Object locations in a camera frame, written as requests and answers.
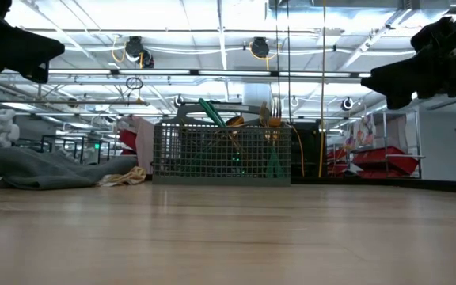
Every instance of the white figurine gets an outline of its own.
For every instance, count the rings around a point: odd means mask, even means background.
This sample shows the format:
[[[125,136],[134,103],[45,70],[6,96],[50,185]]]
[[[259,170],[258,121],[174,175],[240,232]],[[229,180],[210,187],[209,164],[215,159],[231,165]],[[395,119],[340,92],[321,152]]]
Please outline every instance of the white figurine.
[[[11,147],[21,136],[19,126],[13,123],[14,110],[0,110],[0,147]]]

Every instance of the gray wire basket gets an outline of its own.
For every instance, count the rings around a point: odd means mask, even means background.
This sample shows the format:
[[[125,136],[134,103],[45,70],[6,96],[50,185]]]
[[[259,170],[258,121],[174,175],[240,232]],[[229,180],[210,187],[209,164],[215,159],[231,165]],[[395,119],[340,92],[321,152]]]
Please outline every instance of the gray wire basket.
[[[154,127],[154,184],[288,186],[291,129],[166,123]]]

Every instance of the wooden table surface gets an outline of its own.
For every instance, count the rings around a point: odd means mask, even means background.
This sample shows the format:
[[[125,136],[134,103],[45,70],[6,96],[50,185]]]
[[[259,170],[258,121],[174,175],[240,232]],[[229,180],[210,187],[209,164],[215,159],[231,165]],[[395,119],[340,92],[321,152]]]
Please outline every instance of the wooden table surface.
[[[456,285],[456,194],[0,190],[0,284]]]

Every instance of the wire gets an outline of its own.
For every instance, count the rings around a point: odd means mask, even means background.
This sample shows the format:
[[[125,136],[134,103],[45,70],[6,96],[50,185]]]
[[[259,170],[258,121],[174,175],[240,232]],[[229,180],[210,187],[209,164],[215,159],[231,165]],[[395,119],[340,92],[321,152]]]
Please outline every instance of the wire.
[[[325,60],[326,60],[326,0],[323,0],[323,68],[321,70],[321,129],[325,129],[323,104],[325,103]],[[318,177],[323,173],[323,152],[325,151],[325,131],[321,132],[320,165]]]
[[[143,69],[143,52],[140,52],[140,69]]]
[[[262,59],[261,57],[255,55],[254,52],[253,52],[253,50],[252,50],[252,47],[253,47],[253,42],[250,42],[250,43],[249,43],[249,52],[251,53],[251,55],[253,55],[253,57],[254,57],[255,59],[267,61],[267,70],[270,70],[270,65],[269,65],[268,62],[269,62],[271,59],[274,59],[274,58],[279,54],[279,47],[280,47],[280,44],[277,44],[277,52],[276,52],[273,56],[271,56],[271,57],[266,56],[264,59]]]
[[[290,126],[293,128],[293,131],[297,133],[298,136],[298,144],[300,145],[300,155],[302,157],[302,177],[306,176],[306,171],[304,170],[304,149],[302,147],[302,139],[300,139],[300,135],[298,134],[298,131],[293,125],[290,123]]]
[[[116,47],[116,43],[117,43],[117,36],[116,36],[115,39],[114,39],[114,44],[113,44],[113,46],[112,46],[113,48]],[[120,59],[118,59],[118,58],[116,57],[115,50],[112,49],[112,57],[113,57],[114,60],[117,61],[118,63],[121,63],[121,62],[124,61],[124,57],[126,56],[126,43],[127,43],[127,42],[124,42],[123,57],[120,58]]]

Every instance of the gray cloth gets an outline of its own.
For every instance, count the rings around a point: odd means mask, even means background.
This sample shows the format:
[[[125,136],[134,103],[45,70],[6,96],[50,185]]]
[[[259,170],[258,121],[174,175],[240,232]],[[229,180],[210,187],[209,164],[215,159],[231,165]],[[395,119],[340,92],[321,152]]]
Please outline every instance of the gray cloth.
[[[135,158],[118,157],[100,165],[80,165],[60,153],[40,154],[18,147],[0,148],[0,188],[52,190],[94,186],[105,175],[126,174]]]

